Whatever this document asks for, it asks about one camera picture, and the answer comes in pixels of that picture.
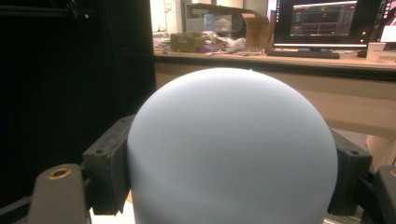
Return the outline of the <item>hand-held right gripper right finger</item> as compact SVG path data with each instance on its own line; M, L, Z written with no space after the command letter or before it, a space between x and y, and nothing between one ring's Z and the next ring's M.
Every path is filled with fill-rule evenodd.
M331 130L337 150L338 172L336 186L328 213L335 216L353 216L358 203L353 199L360 179L369 173L372 156L363 148Z

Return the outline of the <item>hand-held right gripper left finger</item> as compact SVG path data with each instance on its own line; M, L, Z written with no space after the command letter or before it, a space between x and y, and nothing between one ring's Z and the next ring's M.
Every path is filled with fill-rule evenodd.
M96 215L123 211L130 192L127 140L134 115L119 119L84 153L83 165L92 180L92 209Z

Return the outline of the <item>light blue hairbrush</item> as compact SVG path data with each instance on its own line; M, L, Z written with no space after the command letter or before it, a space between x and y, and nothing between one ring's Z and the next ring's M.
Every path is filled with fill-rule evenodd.
M136 224L322 224L338 163L296 90L213 68L158 89L128 137Z

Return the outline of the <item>beige wooden desk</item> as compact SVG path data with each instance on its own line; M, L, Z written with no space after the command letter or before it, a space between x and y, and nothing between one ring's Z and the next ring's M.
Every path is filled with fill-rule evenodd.
M373 167L396 165L396 53L370 63L354 53L338 60L240 54L154 54L159 87L209 67L251 69L274 77L303 94L334 129L365 134Z

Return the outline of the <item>white paper cup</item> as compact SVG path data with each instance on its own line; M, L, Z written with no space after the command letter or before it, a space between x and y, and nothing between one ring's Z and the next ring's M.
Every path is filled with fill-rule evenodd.
M368 62L377 62L383 52L385 43L382 42L371 42L367 46L366 60Z

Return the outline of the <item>black keyboard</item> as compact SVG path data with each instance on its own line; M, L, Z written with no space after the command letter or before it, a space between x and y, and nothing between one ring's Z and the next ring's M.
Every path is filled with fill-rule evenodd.
M325 50L270 50L266 53L267 56L274 57L297 57L297 58L315 58L315 59L339 59L338 53Z

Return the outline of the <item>black computer monitor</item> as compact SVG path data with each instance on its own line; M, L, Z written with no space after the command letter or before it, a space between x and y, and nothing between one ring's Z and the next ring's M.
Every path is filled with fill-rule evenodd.
M277 49L363 49L382 0L276 0Z

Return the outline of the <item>computer monitor with white sheet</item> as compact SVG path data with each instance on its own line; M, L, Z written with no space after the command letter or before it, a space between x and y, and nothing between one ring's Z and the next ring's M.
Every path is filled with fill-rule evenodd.
M375 42L396 43L396 0L381 0L373 34Z

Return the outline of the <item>open cardboard box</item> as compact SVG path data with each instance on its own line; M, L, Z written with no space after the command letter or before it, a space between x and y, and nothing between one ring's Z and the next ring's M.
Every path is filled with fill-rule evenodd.
M215 32L204 30L204 15L231 15L231 32ZM271 38L271 22L251 9L224 7L203 3L187 4L184 12L185 31L199 32L209 37L212 42L226 44L238 38L246 39L246 48L242 50L263 50L268 48Z

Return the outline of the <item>clear plastic bag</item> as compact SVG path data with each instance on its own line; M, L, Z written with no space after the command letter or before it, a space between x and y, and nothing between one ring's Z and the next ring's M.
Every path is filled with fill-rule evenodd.
M232 40L226 44L226 47L228 49L238 49L238 50L245 49L246 48L246 39L238 38L238 39Z

